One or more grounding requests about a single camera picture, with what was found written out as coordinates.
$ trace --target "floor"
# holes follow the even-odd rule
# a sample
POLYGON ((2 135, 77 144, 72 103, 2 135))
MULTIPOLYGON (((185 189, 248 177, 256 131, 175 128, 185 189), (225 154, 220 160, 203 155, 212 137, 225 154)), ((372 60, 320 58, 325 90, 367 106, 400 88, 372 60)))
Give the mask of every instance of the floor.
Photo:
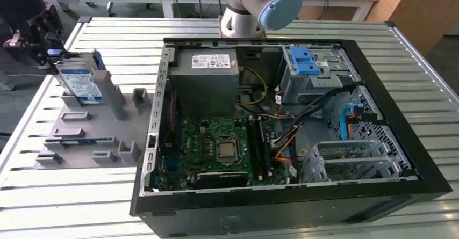
MULTIPOLYGON (((153 9, 148 10, 145 4, 140 3, 116 3, 112 11, 117 14, 117 17, 162 17, 161 7, 158 4, 152 5, 153 9)), ((96 5, 96 7, 88 7, 85 5, 72 6, 70 11, 62 12, 60 7, 56 6, 58 10, 58 16, 61 18, 66 39, 74 23, 80 16, 94 16, 106 17, 106 7, 105 5, 96 5)), ((204 17, 216 18, 217 17, 217 5, 203 5, 204 17)), ((183 15, 192 16, 193 6, 191 10, 188 8, 188 13, 183 15)), ((2 42, 8 38, 8 27, 0 23, 0 41, 2 42)), ((456 57, 456 52, 459 52, 459 36, 445 36, 431 53, 427 56, 427 60, 431 65, 444 77, 447 83, 451 85, 453 90, 459 92, 459 57, 456 57)), ((6 75, 17 74, 33 74, 42 75, 42 72, 33 68, 25 67, 22 64, 10 64, 10 57, 5 52, 0 50, 0 70, 6 75)), ((0 90, 0 132, 12 133, 13 129, 20 121, 22 113, 29 105, 33 98, 36 90, 42 81, 41 76, 13 76, 10 80, 16 84, 16 89, 9 92, 0 90)), ((8 137, 0 136, 0 150, 6 143, 8 137)))

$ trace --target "ram slot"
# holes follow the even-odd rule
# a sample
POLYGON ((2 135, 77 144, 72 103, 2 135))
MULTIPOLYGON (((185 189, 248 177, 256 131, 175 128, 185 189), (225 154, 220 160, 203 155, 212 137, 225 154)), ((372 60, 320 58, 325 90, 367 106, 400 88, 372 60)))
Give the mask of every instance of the ram slot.
POLYGON ((255 180, 263 180, 267 177, 267 167, 264 160, 264 149, 263 149, 263 134, 260 133, 260 121, 247 120, 245 122, 247 130, 247 143, 249 147, 251 154, 251 164, 252 164, 252 175, 255 180))
POLYGON ((257 123, 259 123, 259 127, 260 127, 261 149, 263 149, 263 155, 264 155, 265 173, 267 173, 267 176, 271 177, 272 176, 272 172, 271 172, 272 166, 271 166, 269 148, 267 146, 263 123, 260 121, 257 121, 257 123))

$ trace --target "slatted metal surface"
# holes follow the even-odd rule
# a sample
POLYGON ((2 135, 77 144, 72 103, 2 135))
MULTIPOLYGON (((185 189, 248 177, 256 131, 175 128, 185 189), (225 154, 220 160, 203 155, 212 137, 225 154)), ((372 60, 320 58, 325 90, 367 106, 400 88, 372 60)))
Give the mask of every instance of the slatted metal surface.
MULTIPOLYGON (((93 18, 77 24, 68 49, 101 52, 122 91, 154 91, 164 37, 217 37, 216 20, 93 18)), ((415 204, 373 223, 213 236, 212 238, 459 237, 459 112, 455 95, 380 23, 297 21, 269 38, 352 39, 449 181, 453 192, 415 204)), ((134 168, 33 170, 34 157, 62 105, 49 77, 0 155, 0 238, 154 238, 128 215, 134 168)))

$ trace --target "black computer chassis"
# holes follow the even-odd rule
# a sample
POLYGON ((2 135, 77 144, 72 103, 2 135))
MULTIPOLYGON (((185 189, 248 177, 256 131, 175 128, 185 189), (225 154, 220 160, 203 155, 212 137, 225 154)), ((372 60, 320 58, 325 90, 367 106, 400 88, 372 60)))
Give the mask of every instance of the black computer chassis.
POLYGON ((419 201, 452 191, 421 142, 353 40, 304 39, 164 39, 185 42, 339 43, 352 61, 372 99, 401 146, 419 180, 297 187, 281 190, 187 193, 138 196, 141 161, 136 173, 130 215, 138 216, 160 237, 221 235, 371 222, 419 201))

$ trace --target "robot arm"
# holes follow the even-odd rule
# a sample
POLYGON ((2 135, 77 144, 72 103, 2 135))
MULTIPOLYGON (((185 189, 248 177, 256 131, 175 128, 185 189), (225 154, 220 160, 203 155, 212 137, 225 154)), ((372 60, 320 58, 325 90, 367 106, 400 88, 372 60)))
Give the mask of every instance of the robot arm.
POLYGON ((220 30, 228 38, 259 38, 263 28, 279 30, 296 18, 303 0, 227 0, 220 30))
POLYGON ((12 57, 25 65, 38 65, 46 74, 57 74, 48 50, 64 49, 62 24, 53 5, 42 0, 0 0, 0 19, 13 36, 2 43, 12 57))

